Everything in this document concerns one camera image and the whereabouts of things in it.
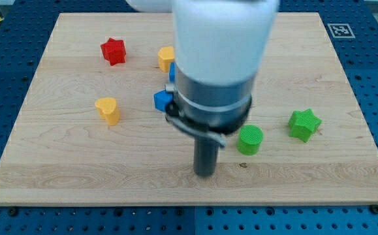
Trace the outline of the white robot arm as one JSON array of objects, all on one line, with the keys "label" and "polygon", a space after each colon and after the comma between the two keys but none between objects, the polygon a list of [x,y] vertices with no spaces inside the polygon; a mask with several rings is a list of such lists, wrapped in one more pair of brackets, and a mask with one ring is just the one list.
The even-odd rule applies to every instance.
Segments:
[{"label": "white robot arm", "polygon": [[184,120],[230,134],[245,122],[279,0],[127,0],[139,12],[170,12],[174,101]]}]

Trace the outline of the blue block behind arm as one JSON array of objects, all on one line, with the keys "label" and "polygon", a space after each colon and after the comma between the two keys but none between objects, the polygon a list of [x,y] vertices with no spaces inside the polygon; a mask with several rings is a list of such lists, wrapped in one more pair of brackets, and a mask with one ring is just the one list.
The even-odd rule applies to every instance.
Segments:
[{"label": "blue block behind arm", "polygon": [[175,77],[176,77],[175,62],[171,62],[170,64],[168,77],[169,77],[170,83],[175,82]]}]

